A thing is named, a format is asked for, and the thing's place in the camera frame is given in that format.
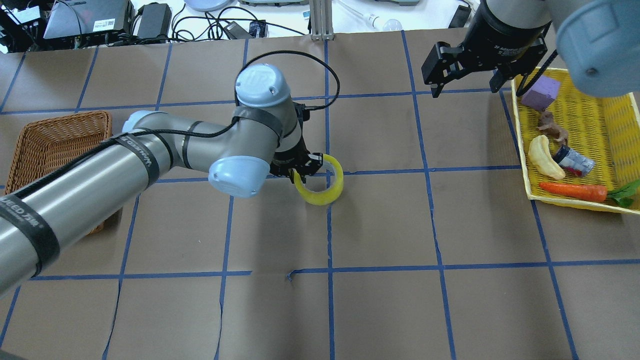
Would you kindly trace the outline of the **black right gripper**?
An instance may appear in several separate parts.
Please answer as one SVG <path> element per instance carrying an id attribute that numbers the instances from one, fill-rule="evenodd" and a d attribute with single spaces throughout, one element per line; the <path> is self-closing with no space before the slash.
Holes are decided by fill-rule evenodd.
<path id="1" fill-rule="evenodd" d="M 421 66 L 422 79 L 437 99 L 452 81 L 471 73 L 494 71 L 489 80 L 491 93 L 498 93 L 506 82 L 518 75 L 529 75 L 548 48 L 537 32 L 518 31 L 515 35 L 495 30 L 470 30 L 457 46 L 437 41 Z"/>

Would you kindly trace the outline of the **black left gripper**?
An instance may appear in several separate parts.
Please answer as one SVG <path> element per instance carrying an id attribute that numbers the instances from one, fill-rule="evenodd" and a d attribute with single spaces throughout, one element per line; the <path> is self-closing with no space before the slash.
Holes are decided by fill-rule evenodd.
<path id="1" fill-rule="evenodd" d="M 286 150 L 274 153 L 270 162 L 270 174 L 274 177 L 286 177 L 295 186 L 304 186 L 306 177 L 318 173 L 320 169 L 336 174 L 337 160 L 327 153 L 310 152 L 307 149 L 304 123 L 310 119 L 311 110 L 298 102 L 294 103 L 294 110 L 297 123 L 294 130 L 283 139 Z"/>

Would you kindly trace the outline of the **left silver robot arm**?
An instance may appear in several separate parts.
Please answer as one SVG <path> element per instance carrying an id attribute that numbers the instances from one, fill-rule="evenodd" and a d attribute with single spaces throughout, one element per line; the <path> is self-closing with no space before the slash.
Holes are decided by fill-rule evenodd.
<path id="1" fill-rule="evenodd" d="M 307 149 L 303 107 L 276 66 L 248 64 L 234 93 L 237 105 L 227 126 L 137 111 L 121 133 L 2 196 L 2 296 L 38 276 L 174 167 L 208 173 L 217 191 L 234 198 L 256 196 L 269 175 L 299 185 L 320 169 L 338 170 L 328 155 Z"/>

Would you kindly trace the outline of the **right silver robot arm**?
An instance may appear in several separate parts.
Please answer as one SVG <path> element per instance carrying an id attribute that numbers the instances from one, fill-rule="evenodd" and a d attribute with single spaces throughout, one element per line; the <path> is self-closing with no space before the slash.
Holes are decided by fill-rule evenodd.
<path id="1" fill-rule="evenodd" d="M 544 30 L 579 91 L 597 98 L 637 92 L 640 5 L 637 0 L 482 0 L 463 41 L 434 44 L 422 64 L 423 82 L 438 97 L 446 84 L 471 73 L 494 73 L 492 92 L 530 75 L 547 53 Z"/>

